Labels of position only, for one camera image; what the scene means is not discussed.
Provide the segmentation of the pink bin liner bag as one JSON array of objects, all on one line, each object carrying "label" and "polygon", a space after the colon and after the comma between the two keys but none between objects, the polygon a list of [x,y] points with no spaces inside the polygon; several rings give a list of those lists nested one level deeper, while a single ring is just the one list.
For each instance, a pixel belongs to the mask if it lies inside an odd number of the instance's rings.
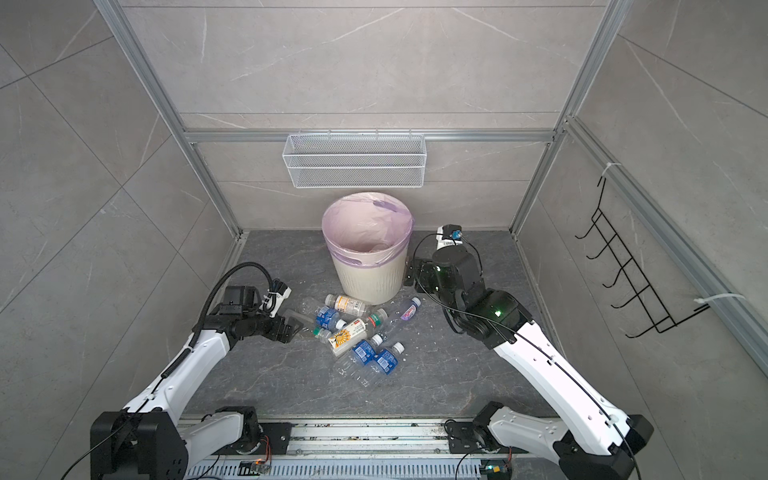
[{"label": "pink bin liner bag", "polygon": [[381,192],[359,192],[333,202],[321,219],[331,256],[356,268],[375,268],[407,249],[414,228],[409,208]]}]

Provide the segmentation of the small blue label bottle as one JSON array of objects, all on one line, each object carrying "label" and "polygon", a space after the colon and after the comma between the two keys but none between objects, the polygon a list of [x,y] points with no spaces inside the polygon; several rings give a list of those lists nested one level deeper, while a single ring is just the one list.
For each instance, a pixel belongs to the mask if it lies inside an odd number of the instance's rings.
[{"label": "small blue label bottle", "polygon": [[338,310],[313,299],[304,301],[300,305],[300,312],[309,317],[314,326],[329,331],[338,331],[347,325]]}]

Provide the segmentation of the cream ribbed trash bin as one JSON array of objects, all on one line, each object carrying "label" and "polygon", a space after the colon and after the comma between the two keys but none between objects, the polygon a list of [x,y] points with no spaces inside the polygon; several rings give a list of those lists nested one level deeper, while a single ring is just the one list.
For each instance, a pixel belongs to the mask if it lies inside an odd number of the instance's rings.
[{"label": "cream ribbed trash bin", "polygon": [[326,240],[343,292],[370,305],[390,301],[400,291],[410,236],[395,242],[366,239],[347,245]]}]

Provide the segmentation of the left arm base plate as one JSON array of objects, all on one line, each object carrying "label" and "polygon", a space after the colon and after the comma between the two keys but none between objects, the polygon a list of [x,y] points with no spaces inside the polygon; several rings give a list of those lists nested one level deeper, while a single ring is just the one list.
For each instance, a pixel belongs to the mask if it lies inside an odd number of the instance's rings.
[{"label": "left arm base plate", "polygon": [[234,444],[226,445],[213,453],[216,455],[286,455],[293,425],[289,422],[261,423],[254,434],[244,434]]}]

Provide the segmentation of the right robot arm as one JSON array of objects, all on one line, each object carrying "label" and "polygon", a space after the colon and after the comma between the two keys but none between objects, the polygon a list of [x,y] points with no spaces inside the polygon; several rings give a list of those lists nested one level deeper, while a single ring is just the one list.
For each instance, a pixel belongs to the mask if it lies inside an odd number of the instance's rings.
[{"label": "right robot arm", "polygon": [[443,310],[449,326],[509,363],[555,411],[524,415],[491,402],[473,428],[484,450],[513,447],[559,466],[569,479],[628,479],[641,474],[637,454],[654,428],[601,395],[548,341],[510,293],[486,286],[476,250],[441,240],[428,259],[413,257],[406,282]]}]

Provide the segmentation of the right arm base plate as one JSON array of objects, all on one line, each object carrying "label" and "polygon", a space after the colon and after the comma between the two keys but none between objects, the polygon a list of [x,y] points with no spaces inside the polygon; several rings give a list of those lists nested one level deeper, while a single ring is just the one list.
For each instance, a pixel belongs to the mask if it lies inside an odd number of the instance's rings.
[{"label": "right arm base plate", "polygon": [[449,451],[452,454],[465,454],[472,451],[481,453],[496,453],[499,444],[492,438],[484,427],[473,422],[460,422],[448,419],[443,423],[444,432],[448,438]]}]

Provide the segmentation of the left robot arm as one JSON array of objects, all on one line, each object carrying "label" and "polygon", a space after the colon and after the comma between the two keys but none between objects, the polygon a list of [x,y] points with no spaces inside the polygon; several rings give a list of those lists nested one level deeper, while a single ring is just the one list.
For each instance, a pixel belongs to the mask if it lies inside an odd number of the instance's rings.
[{"label": "left robot arm", "polygon": [[236,343],[251,336],[288,343],[300,326],[280,315],[290,288],[276,280],[263,301],[253,287],[226,288],[221,303],[206,306],[199,332],[173,361],[121,410],[105,412],[90,430],[94,479],[182,479],[190,466],[219,452],[250,454],[266,447],[252,407],[222,407],[182,428],[187,404]]}]

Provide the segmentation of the orange white label bottle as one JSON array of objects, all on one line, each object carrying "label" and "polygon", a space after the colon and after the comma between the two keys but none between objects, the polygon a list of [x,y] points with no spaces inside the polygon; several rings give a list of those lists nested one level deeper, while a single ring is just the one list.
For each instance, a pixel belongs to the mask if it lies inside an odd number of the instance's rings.
[{"label": "orange white label bottle", "polygon": [[365,317],[369,311],[367,303],[347,295],[328,294],[325,297],[324,303],[341,314],[355,318]]}]

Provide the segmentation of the blue label water bottle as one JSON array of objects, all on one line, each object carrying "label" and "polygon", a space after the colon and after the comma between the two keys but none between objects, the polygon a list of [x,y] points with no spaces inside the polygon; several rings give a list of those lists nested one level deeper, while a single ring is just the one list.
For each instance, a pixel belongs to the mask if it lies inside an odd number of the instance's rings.
[{"label": "blue label water bottle", "polygon": [[360,341],[335,362],[332,372],[340,378],[351,378],[373,360],[377,348],[385,339],[381,334],[374,334],[371,338]]}]

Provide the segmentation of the peacock label tea bottle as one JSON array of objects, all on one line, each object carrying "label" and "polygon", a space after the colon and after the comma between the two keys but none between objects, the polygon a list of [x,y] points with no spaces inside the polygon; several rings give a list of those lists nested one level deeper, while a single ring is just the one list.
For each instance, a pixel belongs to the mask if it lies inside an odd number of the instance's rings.
[{"label": "peacock label tea bottle", "polygon": [[345,325],[328,339],[333,355],[338,358],[359,342],[378,333],[388,318],[387,312],[379,308],[368,316],[357,318]]}]

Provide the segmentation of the aluminium mounting rail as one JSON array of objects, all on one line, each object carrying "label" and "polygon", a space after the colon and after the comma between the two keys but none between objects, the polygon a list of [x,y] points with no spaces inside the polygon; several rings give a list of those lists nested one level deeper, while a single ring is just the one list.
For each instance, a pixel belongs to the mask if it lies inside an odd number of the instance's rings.
[{"label": "aluminium mounting rail", "polygon": [[374,452],[426,453],[436,448],[438,440],[447,438],[443,423],[434,427],[431,433],[424,431],[423,423],[406,421],[387,425],[375,425],[370,421],[341,425],[292,424],[287,454],[299,451],[343,456]]}]

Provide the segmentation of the green band clear bottle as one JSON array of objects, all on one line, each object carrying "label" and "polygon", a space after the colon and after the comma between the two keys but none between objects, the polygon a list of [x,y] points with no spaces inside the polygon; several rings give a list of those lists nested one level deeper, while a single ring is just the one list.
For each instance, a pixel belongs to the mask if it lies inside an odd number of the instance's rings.
[{"label": "green band clear bottle", "polygon": [[303,324],[304,329],[298,334],[310,336],[319,341],[327,341],[332,336],[332,332],[320,327],[313,317],[309,317],[291,309],[285,309],[282,315],[284,319],[294,318]]}]

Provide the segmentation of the Ganten purple label bottle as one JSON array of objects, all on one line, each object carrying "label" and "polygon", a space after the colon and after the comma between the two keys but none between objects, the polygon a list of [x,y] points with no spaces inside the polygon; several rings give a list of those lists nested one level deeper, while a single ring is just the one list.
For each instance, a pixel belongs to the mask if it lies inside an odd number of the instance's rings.
[{"label": "Ganten purple label bottle", "polygon": [[419,297],[406,298],[393,310],[388,312],[388,318],[382,325],[380,333],[386,337],[392,337],[407,325],[416,315],[422,301]]}]

